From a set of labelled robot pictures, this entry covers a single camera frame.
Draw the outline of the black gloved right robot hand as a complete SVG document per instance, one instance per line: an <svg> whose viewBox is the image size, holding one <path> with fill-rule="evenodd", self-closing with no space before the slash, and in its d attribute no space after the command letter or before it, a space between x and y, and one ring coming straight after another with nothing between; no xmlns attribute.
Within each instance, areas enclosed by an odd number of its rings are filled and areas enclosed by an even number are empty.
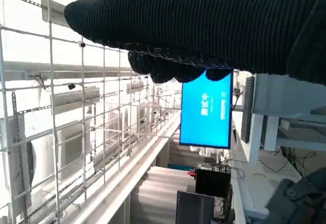
<svg viewBox="0 0 326 224"><path fill-rule="evenodd" d="M325 0L78 0L64 17L155 83L241 70L325 84Z"/></svg>

